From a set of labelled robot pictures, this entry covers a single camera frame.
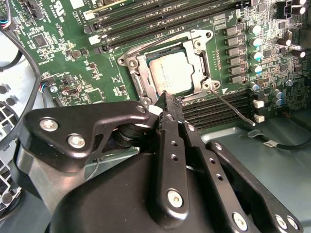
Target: screw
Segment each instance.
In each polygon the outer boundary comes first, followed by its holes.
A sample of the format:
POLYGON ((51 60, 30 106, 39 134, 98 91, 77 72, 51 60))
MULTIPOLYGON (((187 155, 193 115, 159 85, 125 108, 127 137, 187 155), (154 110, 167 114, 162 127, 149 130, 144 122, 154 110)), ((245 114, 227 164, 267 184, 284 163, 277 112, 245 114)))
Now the screw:
POLYGON ((138 105, 136 108, 137 108, 137 110, 140 111, 141 113, 146 113, 146 110, 145 110, 142 106, 138 105))
POLYGON ((167 192, 167 198, 170 204, 175 208, 180 208, 183 205, 183 198, 175 190, 169 190, 167 192))
POLYGON ((56 92, 58 91, 58 89, 57 89, 56 86, 51 86, 51 87, 50 87, 50 91, 51 91, 52 93, 56 93, 56 92))
POLYGON ((191 131, 194 131, 195 128, 192 126, 192 125, 188 125, 188 128, 191 130, 191 131))
POLYGON ((218 150, 222 150, 222 149, 223 149, 222 146, 219 145, 219 143, 217 143, 217 142, 215 142, 215 147, 216 147, 218 150))
POLYGON ((84 147, 86 144, 85 140, 80 135, 71 135, 67 141, 69 145, 77 149, 84 147))
POLYGON ((284 220, 282 219, 281 216, 276 215, 276 220, 277 220, 277 223, 281 226, 281 228, 283 228, 284 230, 287 229, 287 225, 286 225, 286 223, 284 222, 284 220))
POLYGON ((247 230, 247 223, 245 219, 239 213, 233 213, 232 217, 238 228, 245 232, 247 230))
POLYGON ((293 220, 293 218, 291 216, 287 216, 287 220, 296 230, 299 229, 297 224, 295 223, 295 221, 293 220))
POLYGON ((53 132, 58 129, 58 124, 56 121, 51 119, 44 119, 39 123, 40 127, 48 132, 53 132))

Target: wire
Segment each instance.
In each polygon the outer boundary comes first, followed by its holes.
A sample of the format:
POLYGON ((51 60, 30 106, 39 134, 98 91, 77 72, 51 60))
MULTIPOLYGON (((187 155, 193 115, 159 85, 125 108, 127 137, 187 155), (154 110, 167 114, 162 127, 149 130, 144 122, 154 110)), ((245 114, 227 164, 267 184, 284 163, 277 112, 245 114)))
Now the wire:
POLYGON ((5 69, 9 69, 9 68, 12 68, 13 66, 17 65, 17 63, 20 61, 22 56, 23 56, 23 53, 20 50, 18 50, 14 60, 11 61, 9 64, 7 64, 3 67, 0 67, 0 72, 3 72, 5 69))
POLYGON ((19 135, 20 129, 22 127, 22 121, 21 119, 24 118, 24 116, 30 111, 32 110, 34 103, 35 103, 35 98, 37 95, 37 91, 40 87, 40 83, 41 83, 41 74, 39 71, 39 67, 36 64, 36 62, 33 60, 33 58, 31 57, 31 55, 27 52, 27 50, 25 50, 25 48, 19 43, 19 41, 16 39, 16 37, 14 36, 14 34, 10 31, 5 32, 1 27, 0 27, 0 31, 7 37, 9 38, 13 44, 15 44, 17 46, 17 48, 23 53, 23 55, 25 56, 25 58, 27 59, 27 61, 29 62, 31 68, 34 71, 35 74, 35 83, 34 83, 34 87, 29 95, 29 99, 25 105, 25 108, 19 118, 19 120, 17 121, 15 127, 7 134, 7 136, 2 139, 0 141, 0 151, 6 147, 6 145, 8 145, 11 141, 14 140, 15 137, 17 137, 19 135))
POLYGON ((15 215, 23 206, 23 203, 25 202, 26 194, 24 190, 21 190, 19 199, 17 200, 17 203, 14 205, 13 208, 8 208, 4 211, 3 215, 0 216, 0 222, 12 217, 15 215))
POLYGON ((98 167, 99 167, 99 162, 100 162, 100 159, 97 159, 97 164, 96 164, 96 167, 94 168, 93 172, 87 177, 87 181, 90 180, 96 173, 96 171, 98 170, 98 167))

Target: sticker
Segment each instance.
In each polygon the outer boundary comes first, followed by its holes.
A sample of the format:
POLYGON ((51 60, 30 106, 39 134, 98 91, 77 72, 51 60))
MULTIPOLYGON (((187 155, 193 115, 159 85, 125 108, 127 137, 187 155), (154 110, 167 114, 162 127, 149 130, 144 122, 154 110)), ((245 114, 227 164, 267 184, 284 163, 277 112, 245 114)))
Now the sticker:
POLYGON ((73 9, 78 9, 84 6, 83 0, 70 0, 73 9))
POLYGON ((275 142, 275 141, 270 140, 270 141, 267 141, 267 142, 265 142, 263 144, 268 146, 268 147, 276 147, 278 143, 275 142))

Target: motherboard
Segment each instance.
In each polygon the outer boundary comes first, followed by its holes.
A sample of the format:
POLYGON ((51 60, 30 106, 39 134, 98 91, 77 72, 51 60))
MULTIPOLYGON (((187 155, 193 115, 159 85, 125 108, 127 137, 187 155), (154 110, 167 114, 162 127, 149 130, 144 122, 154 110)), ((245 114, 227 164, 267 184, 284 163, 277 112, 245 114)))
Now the motherboard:
MULTIPOLYGON (((164 92, 200 130, 310 105, 306 0, 10 0, 55 106, 164 92)), ((0 0, 0 19, 7 9, 0 0)))

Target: cpu socket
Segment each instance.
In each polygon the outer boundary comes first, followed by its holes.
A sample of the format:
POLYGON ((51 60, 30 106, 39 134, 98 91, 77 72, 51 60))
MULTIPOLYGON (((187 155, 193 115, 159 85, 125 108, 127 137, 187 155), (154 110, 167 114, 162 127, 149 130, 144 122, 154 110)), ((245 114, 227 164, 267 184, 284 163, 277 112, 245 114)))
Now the cpu socket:
POLYGON ((118 59, 129 68, 141 103, 156 103, 166 91, 183 102, 203 98, 220 88, 210 77, 206 44, 210 30, 191 30, 131 48, 118 59))

